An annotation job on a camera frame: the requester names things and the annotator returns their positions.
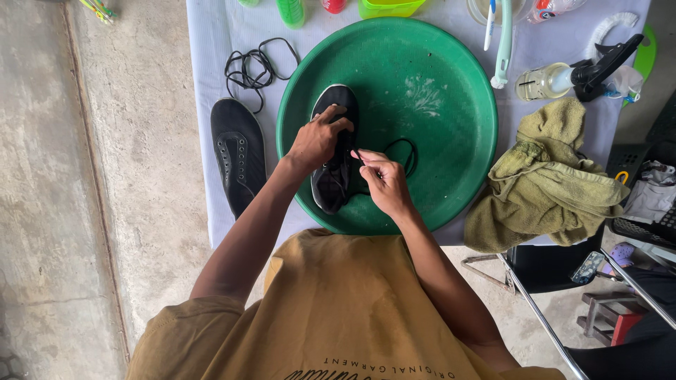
shoelace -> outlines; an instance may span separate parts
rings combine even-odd
[[[408,156],[406,157],[406,163],[404,164],[404,172],[406,173],[406,178],[408,178],[411,174],[413,174],[413,172],[416,170],[416,167],[418,166],[418,148],[416,148],[415,144],[413,144],[413,141],[405,137],[402,137],[401,139],[396,139],[395,141],[392,141],[390,144],[388,144],[387,147],[385,147],[385,149],[383,149],[383,153],[387,152],[389,148],[393,147],[396,143],[399,143],[400,141],[404,141],[411,146],[411,152],[409,152]],[[359,149],[354,147],[354,145],[349,145],[348,151],[354,151],[354,153],[357,155],[357,159],[359,160],[359,162],[362,164],[362,166],[365,166],[364,160],[362,160],[362,156],[359,154]],[[366,191],[356,191],[348,195],[347,189],[340,183],[339,179],[333,176],[332,172],[329,172],[329,176],[331,177],[333,182],[335,182],[335,184],[338,185],[338,188],[340,189],[343,198],[345,198],[343,206],[349,202],[350,198],[352,198],[357,194],[368,196],[371,195]]]
[[[275,37],[273,39],[265,40],[258,45],[258,49],[252,49],[249,50],[246,54],[242,54],[240,51],[233,51],[230,54],[230,57],[228,57],[228,60],[225,62],[225,88],[228,90],[228,94],[230,94],[231,97],[233,97],[233,93],[230,91],[230,86],[229,83],[230,81],[235,82],[236,85],[239,85],[243,89],[253,89],[258,97],[260,98],[260,107],[258,108],[258,111],[254,112],[253,114],[257,114],[258,112],[261,112],[263,110],[263,95],[260,93],[260,89],[263,87],[267,87],[272,84],[272,81],[277,78],[280,80],[289,80],[291,76],[288,78],[283,78],[279,74],[277,74],[276,71],[274,71],[274,68],[272,67],[272,63],[270,62],[270,58],[263,52],[262,48],[263,45],[267,44],[268,42],[272,42],[275,40],[282,40],[286,42],[287,46],[289,47],[289,50],[291,51],[291,54],[296,60],[296,67],[300,64],[300,58],[298,57],[298,54],[293,50],[291,47],[291,44],[282,37]],[[258,74],[255,78],[250,76],[247,73],[247,58],[254,58],[256,61],[258,61],[261,66],[263,66],[263,72]],[[233,63],[234,61],[241,60],[242,61],[242,69],[239,71],[232,71],[228,72],[228,69],[230,69],[230,64]],[[264,82],[260,82],[261,78],[265,76],[265,74],[268,75],[268,79],[265,80]],[[233,78],[235,75],[241,75],[242,80],[237,80]]]

white tablecloth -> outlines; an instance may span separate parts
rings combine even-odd
[[[213,104],[228,96],[223,69],[233,50],[248,51],[272,37],[284,37],[301,58],[331,33],[360,21],[356,0],[348,0],[340,14],[325,11],[319,0],[309,0],[306,5],[306,23],[299,30],[284,27],[273,0],[261,0],[254,8],[244,8],[237,0],[187,0],[188,28],[195,80],[197,124],[201,145],[209,240],[215,248],[235,222],[223,191],[218,165],[214,156],[210,129],[210,112]],[[495,160],[513,143],[521,117],[530,114],[547,101],[524,102],[516,98],[514,80],[525,70],[554,62],[575,63],[583,58],[585,48],[596,26],[606,17],[620,11],[630,11],[639,16],[633,28],[617,27],[604,41],[605,45],[625,42],[641,32],[650,0],[593,0],[575,11],[532,25],[522,21],[514,25],[512,60],[505,89],[495,90],[498,104],[499,133]],[[454,35],[477,57],[488,78],[495,72],[500,29],[496,29],[491,48],[483,50],[485,27],[476,23],[467,11],[465,0],[427,0],[414,14],[415,18],[436,25]],[[283,42],[266,46],[266,52],[283,76],[292,73],[295,61],[286,51]],[[265,108],[258,114],[266,140],[266,165],[268,176],[277,163],[274,132],[279,103],[286,82],[276,80],[262,90]],[[253,90],[233,89],[233,95],[249,108],[258,108],[258,97]],[[621,101],[601,98],[586,104],[585,145],[582,152],[595,162],[605,165],[617,126]],[[455,219],[434,232],[440,245],[462,245],[464,217],[469,206]],[[319,227],[294,201],[284,219],[276,245],[288,236],[306,228]],[[538,237],[533,244],[552,244],[546,237]]]

bottle label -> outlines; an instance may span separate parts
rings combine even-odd
[[[556,16],[556,12],[553,9],[549,8],[550,2],[551,0],[539,0],[535,4],[535,8],[537,10],[537,17],[541,18],[542,20],[547,20],[549,18]]]

spray bottle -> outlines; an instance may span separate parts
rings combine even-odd
[[[583,60],[571,66],[558,62],[526,71],[516,80],[516,95],[519,99],[554,99],[565,95],[575,87],[581,101],[591,101],[603,95],[601,82],[608,78],[638,48],[642,34],[635,34],[626,43],[615,46],[596,44],[602,58],[595,65]]]

mustard yellow t-shirt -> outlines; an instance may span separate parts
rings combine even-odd
[[[126,378],[565,379],[539,367],[498,374],[460,343],[418,284],[401,236],[307,230],[273,260],[274,279],[247,310],[220,296],[162,309]]]

